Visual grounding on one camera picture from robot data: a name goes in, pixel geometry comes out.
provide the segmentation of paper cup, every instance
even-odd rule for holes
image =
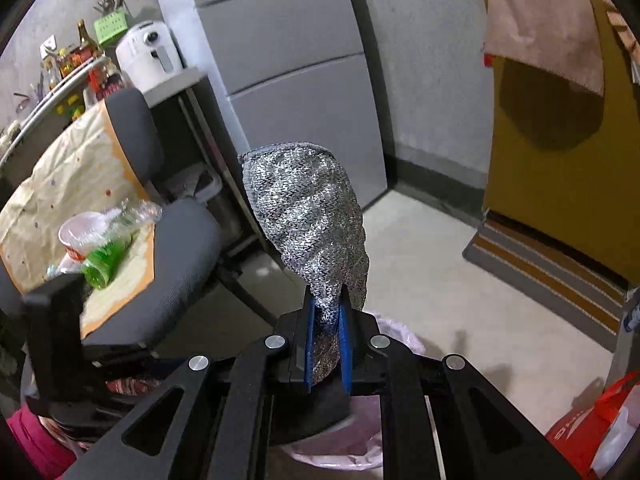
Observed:
[[[82,262],[91,251],[103,245],[101,235],[108,225],[108,218],[102,213],[80,213],[60,226],[58,240],[64,245],[71,259]]]

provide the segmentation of red bag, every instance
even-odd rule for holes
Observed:
[[[583,479],[596,480],[591,462],[626,397],[640,383],[633,372],[612,384],[588,410],[571,410],[546,433],[546,439],[574,466]]]

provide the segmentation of wall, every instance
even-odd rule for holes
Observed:
[[[99,0],[36,0],[16,29],[0,57],[0,129],[15,118],[18,98],[40,78],[40,44],[55,34],[58,47],[78,44],[78,21],[84,19],[95,39],[94,21],[100,13],[93,8]],[[131,23],[161,19],[158,0],[125,0]]]
[[[0,57],[0,128],[14,117],[14,91],[39,77],[39,46],[77,41],[76,23],[98,17],[97,0],[37,0]],[[160,18],[157,0],[126,0],[134,20]],[[493,121],[492,71],[482,65],[482,0],[367,0],[389,100],[385,151],[484,187]]]
[[[494,114],[482,0],[367,0],[388,95],[385,151],[484,187]]]

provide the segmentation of chair backrest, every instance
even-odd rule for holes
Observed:
[[[151,110],[140,90],[125,88],[105,99],[111,124],[131,169],[144,186],[164,164]]]

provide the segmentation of screw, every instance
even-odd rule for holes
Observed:
[[[386,335],[375,335],[371,338],[371,346],[373,348],[386,348],[391,344],[389,338]]]
[[[281,335],[270,335],[267,339],[264,340],[264,344],[267,348],[280,348],[284,346],[286,343],[286,339],[284,339]]]
[[[465,367],[465,360],[459,355],[450,355],[445,363],[452,370],[462,370]]]
[[[204,370],[207,366],[209,366],[209,360],[204,355],[196,355],[189,359],[189,368],[194,372]]]

